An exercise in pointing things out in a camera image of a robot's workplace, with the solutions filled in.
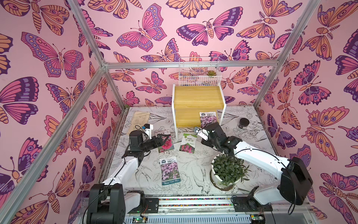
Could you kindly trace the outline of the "pink hollyhock seed bag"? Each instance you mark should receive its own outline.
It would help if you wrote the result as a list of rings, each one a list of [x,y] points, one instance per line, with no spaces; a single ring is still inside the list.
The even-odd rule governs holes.
[[[174,149],[171,133],[170,133],[169,130],[158,131],[156,134],[157,135],[162,134],[162,135],[168,135],[169,136],[168,139],[166,140],[166,142],[164,143],[164,145],[158,148],[159,153],[164,153],[166,151]]]

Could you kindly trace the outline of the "green seed bag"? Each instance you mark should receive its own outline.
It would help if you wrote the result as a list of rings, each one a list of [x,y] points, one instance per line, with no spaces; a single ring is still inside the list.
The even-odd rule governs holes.
[[[179,151],[193,154],[196,148],[197,135],[190,133],[183,133]]]

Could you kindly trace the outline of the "purple flower seed bag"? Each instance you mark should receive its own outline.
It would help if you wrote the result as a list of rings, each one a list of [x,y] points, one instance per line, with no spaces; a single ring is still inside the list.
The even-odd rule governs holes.
[[[162,185],[170,185],[181,181],[176,157],[162,158],[159,160],[161,168]]]
[[[200,127],[204,128],[207,125],[218,122],[217,112],[199,112]]]

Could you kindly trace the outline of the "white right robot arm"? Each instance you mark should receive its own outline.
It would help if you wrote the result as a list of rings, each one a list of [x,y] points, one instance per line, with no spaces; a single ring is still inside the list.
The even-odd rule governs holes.
[[[227,137],[217,122],[204,128],[196,127],[194,131],[202,138],[204,145],[213,146],[223,155],[252,163],[277,178],[276,183],[253,190],[253,198],[259,204],[283,200],[294,205],[304,203],[313,181],[301,159],[279,157],[255,148],[235,136]]]

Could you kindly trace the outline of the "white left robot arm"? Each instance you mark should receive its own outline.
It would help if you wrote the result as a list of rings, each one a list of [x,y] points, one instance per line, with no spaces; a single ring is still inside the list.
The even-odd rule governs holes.
[[[129,144],[122,156],[123,165],[105,181],[95,184],[89,193],[89,204],[82,223],[122,224],[128,211],[141,204],[141,193],[124,194],[124,186],[139,168],[145,153],[157,149],[169,140],[169,134],[149,137],[147,133],[135,130],[129,135]]]

